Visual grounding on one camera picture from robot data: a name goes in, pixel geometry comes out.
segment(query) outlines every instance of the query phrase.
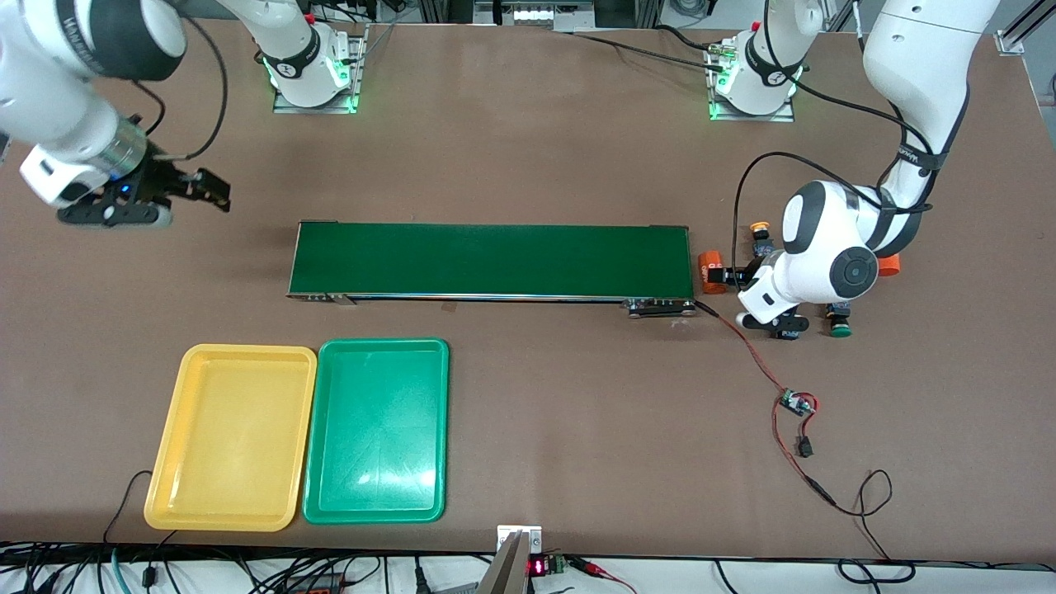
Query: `orange cylinder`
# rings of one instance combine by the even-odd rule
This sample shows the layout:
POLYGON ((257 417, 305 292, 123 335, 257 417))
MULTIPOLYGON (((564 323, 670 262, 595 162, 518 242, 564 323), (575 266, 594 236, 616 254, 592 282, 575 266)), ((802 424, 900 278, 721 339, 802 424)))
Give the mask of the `orange cylinder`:
POLYGON ((894 276, 902 272, 902 260, 899 259, 898 254, 887 258, 878 258, 876 261, 880 263, 878 271, 880 276, 894 276))
POLYGON ((708 282, 708 271, 722 267, 722 255, 717 249, 710 249, 697 256, 697 265, 700 266, 700 282, 704 293, 708 295, 718 295, 725 293, 725 283, 708 282))

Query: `yellow tray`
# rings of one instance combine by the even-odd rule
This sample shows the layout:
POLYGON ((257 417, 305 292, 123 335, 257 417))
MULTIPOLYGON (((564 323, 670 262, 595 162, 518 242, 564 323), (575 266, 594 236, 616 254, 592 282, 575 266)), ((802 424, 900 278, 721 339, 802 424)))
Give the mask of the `yellow tray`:
POLYGON ((302 347, 199 345, 180 365, 144 506, 158 530, 276 532, 294 519, 315 391, 302 347))

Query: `robot logo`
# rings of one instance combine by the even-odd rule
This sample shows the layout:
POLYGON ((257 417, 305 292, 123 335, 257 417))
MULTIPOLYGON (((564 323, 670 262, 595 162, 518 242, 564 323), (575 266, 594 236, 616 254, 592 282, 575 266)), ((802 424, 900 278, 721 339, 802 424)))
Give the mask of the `robot logo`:
POLYGON ((297 69, 286 62, 280 63, 275 67, 275 69, 279 72, 279 74, 286 78, 294 78, 297 76, 297 69))

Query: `table surface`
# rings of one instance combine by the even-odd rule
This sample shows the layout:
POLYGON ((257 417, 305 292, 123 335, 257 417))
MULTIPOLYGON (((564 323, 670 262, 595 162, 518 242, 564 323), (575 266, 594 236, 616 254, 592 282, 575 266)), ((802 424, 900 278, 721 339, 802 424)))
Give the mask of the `table surface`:
MULTIPOLYGON (((100 538, 129 478, 153 466, 193 345, 439 336, 452 357, 439 521, 298 518, 275 534, 174 540, 487 551, 496 524, 533 523, 546 546, 591 554, 874 556, 782 459, 774 391, 713 318, 630 321, 604 304, 342 309, 284 295, 302 219, 687 225, 694 253, 728 252, 754 156, 802 152, 869 182, 895 127, 809 96, 792 125, 713 123, 697 70, 530 27, 447 25, 397 27, 371 58, 361 113, 272 115, 248 34, 208 27, 231 108, 199 164, 231 183, 229 215, 182 203, 166 230, 70 228, 19 179, 24 148, 0 169, 0 539, 100 538)), ((694 57, 666 34, 610 35, 694 57)), ((154 138, 170 152, 201 143, 219 101, 212 58, 193 34, 190 44, 155 87, 169 115, 154 138)), ((815 88, 885 108, 853 37, 823 35, 809 58, 815 88)), ((869 525, 892 556, 1051 562, 1056 334, 1039 324, 1056 291, 1056 160, 1021 60, 983 39, 970 82, 936 208, 902 274, 854 302, 854 336, 828 337, 805 307, 813 326, 800 340, 755 342, 782 382, 824 405, 809 474, 850 506, 869 470, 890 472, 894 498, 869 525)), ((126 83, 99 87, 126 113, 154 113, 126 83)), ((739 233, 778 219, 814 177, 760 165, 739 233)), ((709 302, 738 311, 733 295, 709 302)), ((795 417, 781 419, 792 439, 795 417)), ((143 521, 146 486, 111 538, 164 536, 143 521)))

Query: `red wire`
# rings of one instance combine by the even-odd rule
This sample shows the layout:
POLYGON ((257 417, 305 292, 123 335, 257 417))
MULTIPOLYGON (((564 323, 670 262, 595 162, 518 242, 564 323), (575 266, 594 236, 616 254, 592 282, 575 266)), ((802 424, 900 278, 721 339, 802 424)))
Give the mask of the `red wire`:
POLYGON ((634 587, 634 586, 631 586, 631 584, 627 583, 626 581, 623 581, 622 579, 620 579, 620 578, 618 578, 618 577, 614 576, 612 574, 610 574, 610 573, 608 573, 608 572, 605 572, 604 574, 602 574, 602 576, 601 576, 601 577, 602 577, 602 579, 607 579, 607 580, 609 580, 609 581, 615 581, 615 582, 617 582, 617 583, 619 583, 619 584, 622 584, 622 586, 626 587, 626 588, 627 588, 627 590, 630 590, 630 591, 631 591, 631 592, 634 592, 635 594, 638 594, 638 591, 637 591, 637 590, 635 590, 635 587, 634 587))
POLYGON ((737 334, 737 336, 740 337, 740 339, 744 342, 744 346, 748 347, 748 352, 751 353, 752 358, 755 359, 755 365, 756 367, 759 368, 759 371, 761 371, 762 374, 767 376, 767 379, 770 379, 770 383, 773 384, 775 388, 784 392, 785 386, 777 380, 777 377, 774 375, 774 372, 770 371, 770 368, 767 367, 767 361, 762 360, 762 355, 759 354, 759 351, 755 350, 755 346, 752 345, 752 341, 748 339, 748 336, 744 336, 744 333, 741 332, 739 328, 737 328, 737 324, 733 323, 732 321, 728 320, 722 316, 719 316, 719 321, 724 323, 727 328, 734 331, 737 334))
MULTIPOLYGON (((725 327, 729 328, 730 330, 734 331, 734 333, 737 334, 737 336, 741 339, 741 341, 744 342, 744 346, 748 347, 748 352, 752 354, 752 358, 755 360, 755 365, 759 368, 759 371, 761 371, 762 374, 767 376, 767 379, 770 379, 770 383, 774 385, 774 388, 777 388, 778 392, 780 392, 777 395, 777 397, 774 398, 774 406, 770 411, 771 429, 773 430, 774 433, 774 441, 777 442, 777 446, 781 448, 781 454, 785 456, 785 459, 788 460, 789 464, 792 465, 792 468, 795 469, 797 475, 799 475, 799 478, 806 481, 807 474, 804 472, 803 468, 799 466, 799 462, 796 461, 795 456, 793 456, 792 452, 789 450, 788 446, 785 445, 785 440, 781 439, 780 431, 778 431, 777 429, 777 411, 778 409, 780 409, 781 406, 780 404, 781 396, 784 395, 785 391, 788 388, 786 388, 785 385, 777 379, 777 376, 774 375, 774 372, 770 370, 769 366, 767 366, 767 361, 762 359, 762 355, 760 355, 759 352, 755 350, 755 346, 752 345, 752 341, 748 339, 748 336, 744 336, 744 333, 741 332, 739 328, 737 328, 737 324, 731 322, 730 320, 725 319, 722 316, 718 316, 718 318, 719 321, 724 323, 725 327)), ((814 407, 814 412, 810 413, 810 415, 807 416, 807 419, 804 419, 803 423, 799 425, 799 434, 806 435, 807 425, 810 423, 810 420, 813 419, 815 414, 817 414, 817 410, 821 404, 817 402, 817 396, 815 396, 814 394, 811 394, 809 392, 799 392, 799 395, 803 396, 804 398, 809 400, 811 406, 814 407)), ((629 584, 625 583, 624 586, 630 588, 629 584)))

